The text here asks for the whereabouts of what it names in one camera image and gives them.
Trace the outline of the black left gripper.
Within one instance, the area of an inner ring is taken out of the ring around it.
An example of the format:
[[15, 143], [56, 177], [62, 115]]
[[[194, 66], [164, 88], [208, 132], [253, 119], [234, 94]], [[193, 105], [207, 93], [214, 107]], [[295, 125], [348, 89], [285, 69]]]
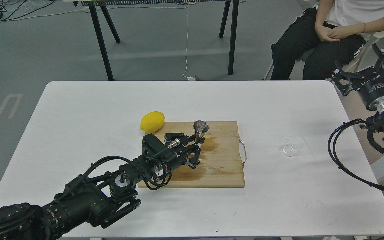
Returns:
[[142, 171], [146, 176], [166, 176], [182, 165], [196, 169], [200, 164], [201, 143], [195, 135], [166, 133], [164, 142], [154, 134], [147, 134], [142, 141]]

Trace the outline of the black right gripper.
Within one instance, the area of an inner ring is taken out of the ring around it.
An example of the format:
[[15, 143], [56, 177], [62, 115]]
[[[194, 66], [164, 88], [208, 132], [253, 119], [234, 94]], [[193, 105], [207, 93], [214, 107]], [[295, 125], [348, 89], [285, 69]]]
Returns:
[[378, 78], [370, 80], [371, 74], [367, 70], [357, 73], [338, 70], [332, 76], [332, 83], [336, 86], [341, 96], [347, 96], [351, 91], [357, 91], [365, 108], [369, 111], [384, 111], [384, 51], [377, 44], [372, 44], [372, 49], [378, 56], [372, 66], [372, 75]]

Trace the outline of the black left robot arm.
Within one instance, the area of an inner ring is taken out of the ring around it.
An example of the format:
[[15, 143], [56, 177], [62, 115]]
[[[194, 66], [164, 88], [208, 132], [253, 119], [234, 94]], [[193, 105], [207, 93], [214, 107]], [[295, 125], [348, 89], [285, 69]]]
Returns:
[[88, 222], [107, 228], [141, 204], [136, 185], [150, 190], [166, 186], [182, 165], [199, 164], [202, 133], [167, 133], [143, 137], [142, 154], [134, 160], [106, 156], [65, 185], [47, 205], [13, 204], [0, 208], [0, 240], [56, 240]]

